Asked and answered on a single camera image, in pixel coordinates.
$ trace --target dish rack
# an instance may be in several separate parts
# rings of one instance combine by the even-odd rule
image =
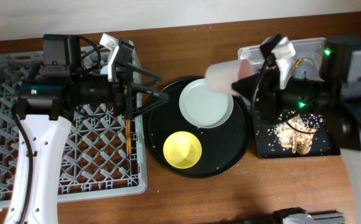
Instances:
[[[91,49],[82,47],[82,52]],[[109,52],[101,53],[101,67],[107,64],[108,55]],[[10,112],[15,86],[42,60],[43,51],[0,55],[0,211],[9,206],[17,163],[19,130]],[[83,61],[83,66],[89,68],[94,63],[98,63],[97,55],[91,54]],[[135,51],[133,63],[140,66]],[[141,83],[140,74],[134,72],[133,78],[134,82]],[[140,107],[142,94],[138,93],[136,99],[136,106]],[[105,111],[105,104],[96,108],[83,105],[82,108],[82,112],[90,115]],[[131,121],[132,151],[127,157],[125,120],[122,115],[114,117],[112,113],[113,109],[107,108],[103,118],[74,114],[63,152],[58,202],[141,194],[146,190],[142,116]]]

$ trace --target white wall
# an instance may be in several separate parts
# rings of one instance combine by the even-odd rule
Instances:
[[[361,0],[0,0],[0,40],[361,11]]]

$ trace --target black tray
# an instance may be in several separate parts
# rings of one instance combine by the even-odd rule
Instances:
[[[205,129],[190,124],[179,109],[179,97],[185,86],[196,79],[199,78],[179,80],[162,90],[168,93],[169,102],[143,115],[145,143],[153,157],[176,174],[191,178],[213,177],[232,168],[250,147],[251,116],[243,100],[233,98],[232,114],[220,126]],[[187,169],[172,167],[162,152],[168,136],[178,131],[194,134],[202,145],[200,160]]]
[[[302,119],[308,120],[309,122],[312,121],[312,123],[317,122],[316,119],[314,119],[310,114],[301,114],[300,117]],[[335,141],[326,131],[325,121],[320,123],[319,128],[317,128],[317,131],[312,140],[311,150],[308,154],[303,156],[300,156],[298,153],[293,154],[291,149],[283,150],[283,147],[281,147],[280,143],[278,143],[276,134],[272,131],[275,125],[262,124],[259,123],[256,119],[253,119],[253,123],[255,130],[256,150],[258,156],[260,156],[262,159],[340,155],[340,149],[336,146]]]

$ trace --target green indicator light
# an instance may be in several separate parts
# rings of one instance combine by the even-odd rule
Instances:
[[[324,50],[324,54],[325,54],[326,56],[329,56],[329,55],[331,54],[331,50],[325,49],[325,50]]]
[[[303,108],[305,105],[306,105],[306,104],[303,103],[303,102],[299,102],[299,103],[298,103],[298,107],[299,107],[299,108]]]

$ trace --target white plate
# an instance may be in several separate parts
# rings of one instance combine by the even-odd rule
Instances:
[[[233,111],[233,98],[231,94],[209,90],[202,78],[192,81],[182,90],[179,108],[190,124],[213,128],[229,118]]]

